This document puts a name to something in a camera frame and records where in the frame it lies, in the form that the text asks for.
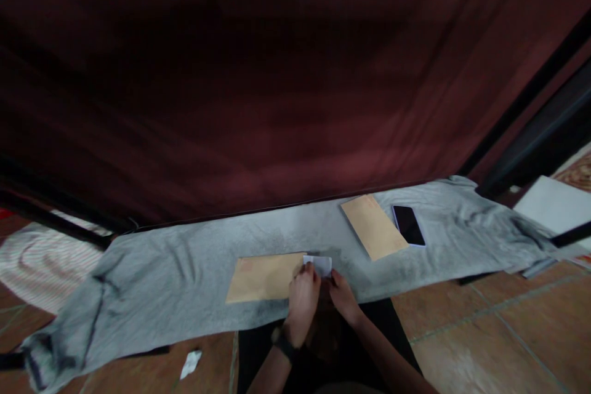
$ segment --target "gray towel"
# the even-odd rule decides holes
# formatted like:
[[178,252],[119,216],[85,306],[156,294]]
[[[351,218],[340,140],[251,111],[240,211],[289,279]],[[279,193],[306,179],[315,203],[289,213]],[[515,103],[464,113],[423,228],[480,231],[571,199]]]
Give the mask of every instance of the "gray towel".
[[411,206],[426,248],[376,262],[341,211],[349,199],[180,225],[117,238],[56,320],[23,347],[31,386],[55,393],[72,378],[122,356],[192,337],[282,318],[287,300],[225,304],[238,257],[318,252],[350,282],[360,302],[483,272],[526,267],[554,247],[529,221],[478,196],[453,176],[374,194]]

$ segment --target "manila envelope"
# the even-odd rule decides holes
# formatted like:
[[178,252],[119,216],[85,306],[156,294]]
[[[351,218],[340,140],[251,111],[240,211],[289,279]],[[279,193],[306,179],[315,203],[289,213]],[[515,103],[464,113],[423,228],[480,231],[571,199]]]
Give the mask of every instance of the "manila envelope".
[[407,248],[408,243],[378,205],[373,195],[364,195],[341,205],[371,260]]
[[296,252],[238,259],[226,303],[287,299],[289,283],[302,268],[305,254]]

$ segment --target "smartphone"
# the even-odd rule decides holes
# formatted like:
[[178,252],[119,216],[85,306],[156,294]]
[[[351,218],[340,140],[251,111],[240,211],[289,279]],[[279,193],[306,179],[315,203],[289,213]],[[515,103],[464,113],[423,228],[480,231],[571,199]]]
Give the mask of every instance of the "smartphone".
[[392,206],[394,212],[394,224],[404,237],[404,240],[411,246],[425,247],[425,239],[420,232],[419,222],[414,211],[408,206]]

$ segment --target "black pants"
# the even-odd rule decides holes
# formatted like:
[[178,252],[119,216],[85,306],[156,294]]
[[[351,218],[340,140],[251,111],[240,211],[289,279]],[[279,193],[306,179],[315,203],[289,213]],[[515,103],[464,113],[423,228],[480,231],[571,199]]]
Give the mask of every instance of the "black pants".
[[[361,304],[360,307],[402,357],[422,374],[392,301],[384,299]],[[321,386],[333,382],[357,382],[388,392],[382,376],[359,338],[343,318],[340,320],[341,336],[337,366],[329,367],[303,347],[289,373],[284,393],[313,393]],[[274,328],[282,323],[283,320],[278,320],[260,328],[239,332],[238,394],[245,394],[248,390],[271,349],[271,334]]]

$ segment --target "dark red curtain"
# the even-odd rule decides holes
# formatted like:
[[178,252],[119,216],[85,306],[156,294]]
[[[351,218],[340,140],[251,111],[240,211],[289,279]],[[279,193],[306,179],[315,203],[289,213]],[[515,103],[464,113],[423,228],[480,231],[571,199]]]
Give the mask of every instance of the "dark red curtain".
[[140,223],[453,174],[591,0],[0,0],[0,148]]

